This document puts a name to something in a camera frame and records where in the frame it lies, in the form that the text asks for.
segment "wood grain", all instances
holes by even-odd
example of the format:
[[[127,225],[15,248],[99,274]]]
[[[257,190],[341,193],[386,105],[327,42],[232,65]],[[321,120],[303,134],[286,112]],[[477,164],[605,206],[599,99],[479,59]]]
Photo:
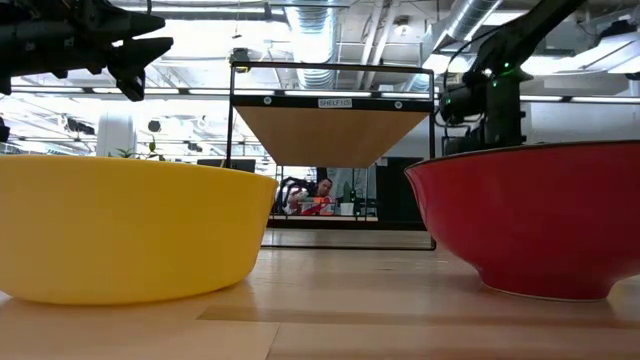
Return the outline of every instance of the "wood grain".
[[[284,166],[367,168],[427,116],[374,110],[236,109],[276,163]]]
[[[535,300],[487,289],[442,248],[263,250],[240,284],[147,305],[47,306],[0,294],[0,359],[12,360],[640,359],[638,339],[640,278],[618,283],[607,301]]]

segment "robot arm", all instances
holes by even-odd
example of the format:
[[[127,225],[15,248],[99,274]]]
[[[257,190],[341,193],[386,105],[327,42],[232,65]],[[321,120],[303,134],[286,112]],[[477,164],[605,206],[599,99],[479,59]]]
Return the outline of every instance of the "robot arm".
[[[447,154],[521,145],[520,83],[533,77],[520,66],[538,43],[585,0],[542,0],[527,14],[501,26],[481,46],[462,84],[447,87],[441,99],[447,124],[485,114],[470,136],[452,144]]]
[[[4,125],[4,120],[0,116],[0,143],[9,141],[9,130],[11,129]]]
[[[294,177],[288,177],[282,180],[280,182],[280,190],[278,191],[276,202],[274,204],[276,207],[276,213],[284,212],[284,208],[289,203],[289,195],[291,194],[291,189],[293,187],[299,187],[306,190],[309,194],[314,194],[316,192],[317,185],[314,182],[297,179]]]
[[[108,0],[19,0],[0,7],[0,93],[10,78],[70,70],[97,75],[106,67],[132,101],[144,99],[144,68],[166,53],[171,38],[133,39],[165,26],[162,18],[133,13]],[[113,43],[123,40],[123,45]]]

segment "wooden table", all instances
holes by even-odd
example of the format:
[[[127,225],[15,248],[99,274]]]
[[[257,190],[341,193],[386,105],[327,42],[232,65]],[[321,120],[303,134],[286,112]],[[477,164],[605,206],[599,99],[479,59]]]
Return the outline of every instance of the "wooden table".
[[[533,300],[444,249],[263,250],[234,287],[151,305],[0,299],[11,360],[639,359],[639,340],[640,278],[607,302]]]

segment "bowl rim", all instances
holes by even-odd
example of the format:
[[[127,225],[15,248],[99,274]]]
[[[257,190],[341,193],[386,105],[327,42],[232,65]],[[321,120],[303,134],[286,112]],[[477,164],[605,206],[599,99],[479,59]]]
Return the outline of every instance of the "bowl rim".
[[[411,166],[408,166],[404,171],[405,173],[407,173],[409,170],[413,168],[423,166],[423,165],[431,165],[433,163],[437,163],[441,161],[447,161],[447,160],[453,161],[453,160],[458,160],[461,158],[466,158],[471,156],[485,156],[485,155],[491,155],[491,154],[502,153],[502,152],[516,152],[516,151],[526,151],[526,150],[536,151],[536,150],[544,150],[544,149],[557,148],[557,147],[581,147],[581,146],[596,146],[596,145],[612,146],[612,145],[628,145],[628,144],[640,145],[640,139],[572,141],[572,142],[562,142],[562,143],[518,145],[518,146],[510,146],[510,147],[504,147],[504,148],[498,148],[498,149],[478,150],[478,151],[471,151],[471,152],[455,154],[455,155],[445,155],[445,156],[441,156],[439,158],[434,158],[434,159],[422,160]]]

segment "person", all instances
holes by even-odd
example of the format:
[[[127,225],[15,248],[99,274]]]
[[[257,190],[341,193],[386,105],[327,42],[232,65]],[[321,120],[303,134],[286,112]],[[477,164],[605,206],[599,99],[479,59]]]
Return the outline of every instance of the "person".
[[[287,200],[289,205],[289,213],[296,215],[315,215],[321,213],[322,210],[326,207],[326,204],[330,204],[333,202],[331,198],[331,189],[333,188],[333,181],[329,178],[322,179],[315,190],[315,194],[308,194],[306,191],[298,190]],[[314,198],[315,203],[318,203],[316,206],[312,206],[309,209],[302,210],[300,206],[300,202],[302,202],[307,197],[311,196]]]

